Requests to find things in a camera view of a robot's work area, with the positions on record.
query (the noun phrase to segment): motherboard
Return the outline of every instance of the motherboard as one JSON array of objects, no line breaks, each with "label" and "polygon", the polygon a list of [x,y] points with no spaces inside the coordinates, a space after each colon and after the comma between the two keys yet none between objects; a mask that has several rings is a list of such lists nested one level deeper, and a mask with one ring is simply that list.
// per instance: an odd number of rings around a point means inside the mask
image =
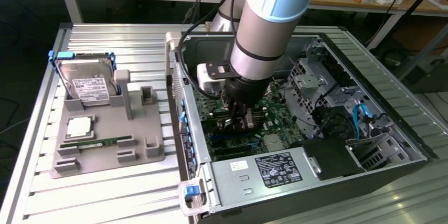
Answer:
[{"label": "motherboard", "polygon": [[254,109],[260,127],[250,133],[227,134],[223,130],[231,118],[226,99],[210,100],[195,91],[195,99],[212,161],[251,156],[287,149],[303,140],[303,133],[286,106],[278,82],[272,81],[263,99]]}]

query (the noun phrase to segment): gray mount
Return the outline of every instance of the gray mount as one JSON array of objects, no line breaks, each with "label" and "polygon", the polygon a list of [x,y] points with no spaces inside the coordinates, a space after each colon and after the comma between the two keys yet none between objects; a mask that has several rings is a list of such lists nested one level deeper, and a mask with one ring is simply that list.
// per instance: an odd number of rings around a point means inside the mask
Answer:
[{"label": "gray mount", "polygon": [[164,159],[158,94],[152,87],[128,91],[128,70],[115,71],[122,95],[108,105],[66,100],[51,177],[158,162]]}]

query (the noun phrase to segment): circuit board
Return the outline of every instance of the circuit board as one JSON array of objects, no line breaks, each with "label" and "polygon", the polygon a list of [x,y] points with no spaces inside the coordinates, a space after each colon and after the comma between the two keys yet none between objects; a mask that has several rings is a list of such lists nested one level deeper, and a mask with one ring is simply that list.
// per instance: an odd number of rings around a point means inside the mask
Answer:
[{"label": "circuit board", "polygon": [[82,142],[75,142],[75,143],[67,143],[62,144],[60,148],[68,148],[78,146],[79,149],[87,149],[87,148],[95,148],[95,147],[107,147],[107,146],[114,146],[118,144],[119,140],[126,140],[132,138],[132,136],[120,136],[120,137],[112,137],[107,139],[99,139],[99,140],[88,140],[88,141],[82,141]]},{"label": "circuit board", "polygon": [[212,161],[268,153],[287,149],[303,140],[302,131],[286,106],[282,89],[272,82],[254,109],[254,117],[262,118],[259,130],[247,134],[220,135],[214,129],[218,122],[230,118],[223,98],[210,100],[195,91],[208,152]]}]

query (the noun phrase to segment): aluminum table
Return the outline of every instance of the aluminum table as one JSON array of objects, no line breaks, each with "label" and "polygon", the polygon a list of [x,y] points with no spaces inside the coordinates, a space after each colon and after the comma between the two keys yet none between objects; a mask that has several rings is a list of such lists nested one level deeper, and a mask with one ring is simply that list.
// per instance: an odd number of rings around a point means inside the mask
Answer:
[{"label": "aluminum table", "polygon": [[[60,179],[50,177],[66,90],[48,66],[0,223],[188,223],[179,210],[176,195],[180,178],[164,80],[164,34],[188,27],[75,24],[72,29],[60,29],[55,51],[112,50],[118,56],[118,68],[131,71],[130,90],[154,86],[167,156],[158,163]],[[442,159],[372,194],[272,223],[447,223],[448,128],[347,31],[338,27],[298,27],[296,31],[326,33],[331,37]]]}]

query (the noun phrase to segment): warning label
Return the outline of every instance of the warning label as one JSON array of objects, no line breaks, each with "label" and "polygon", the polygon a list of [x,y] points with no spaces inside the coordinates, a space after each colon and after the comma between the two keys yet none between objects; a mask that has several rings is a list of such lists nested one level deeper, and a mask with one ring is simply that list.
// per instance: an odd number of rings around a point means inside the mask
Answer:
[{"label": "warning label", "polygon": [[82,102],[95,102],[110,99],[104,78],[72,80]]},{"label": "warning label", "polygon": [[267,188],[302,181],[291,153],[280,153],[255,159]]}]

